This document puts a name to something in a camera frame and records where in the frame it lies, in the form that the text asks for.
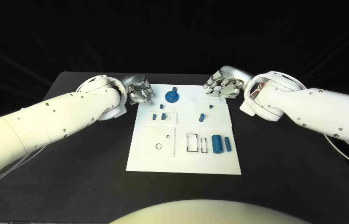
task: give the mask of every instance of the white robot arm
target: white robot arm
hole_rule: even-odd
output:
[[[245,71],[224,66],[208,80],[209,96],[235,98],[244,90],[240,109],[268,121],[286,113],[296,124],[349,141],[349,95],[323,89],[306,89],[292,76],[268,72],[253,77]]]
[[[126,100],[152,101],[155,92],[144,75],[121,80],[95,76],[64,94],[0,118],[0,170],[35,150],[72,135],[97,120],[126,113]]]

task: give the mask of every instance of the white board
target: white board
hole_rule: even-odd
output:
[[[140,104],[134,124],[127,171],[240,175],[238,154],[228,105],[224,97],[208,97],[198,85],[152,85],[153,103]],[[169,103],[165,95],[178,87],[179,100]],[[205,119],[199,122],[201,113]],[[198,152],[188,152],[188,134],[198,135]],[[224,152],[214,153],[212,135],[221,135]],[[229,138],[231,152],[224,138]],[[208,153],[202,153],[206,138]],[[195,140],[191,138],[191,150]]]

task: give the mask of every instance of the robotic hand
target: robotic hand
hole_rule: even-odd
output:
[[[349,141],[349,95],[323,89],[307,89],[300,81],[280,72],[255,77],[245,71],[224,66],[204,85],[208,96],[235,98],[244,90],[240,109],[268,121],[286,113],[294,123]]]
[[[123,115],[127,94],[131,104],[152,102],[155,92],[144,75],[121,80],[105,75],[95,76],[81,84],[77,92],[0,117],[0,170],[97,120]]]

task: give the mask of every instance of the black table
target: black table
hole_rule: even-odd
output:
[[[45,99],[103,73],[64,72]],[[129,74],[107,73],[121,78]],[[147,74],[153,84],[202,85],[209,75]],[[0,180],[0,221],[111,222],[152,205],[221,199],[276,209],[312,223],[349,222],[349,167],[325,137],[287,116],[268,122],[227,100],[241,176],[127,172],[137,105],[48,146]]]

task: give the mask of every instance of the blue object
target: blue object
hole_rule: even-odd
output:
[[[224,152],[222,141],[221,141],[219,135],[212,136],[212,147],[214,147],[214,153],[222,153]]]
[[[229,143],[229,138],[225,137],[224,138],[224,141],[225,141],[225,147],[227,147],[227,151],[231,152],[231,143]]]
[[[172,91],[169,91],[165,95],[165,99],[167,102],[175,103],[179,100],[180,96],[178,93],[178,88],[173,87]]]
[[[201,114],[199,122],[204,121],[204,118],[205,118],[205,114]]]

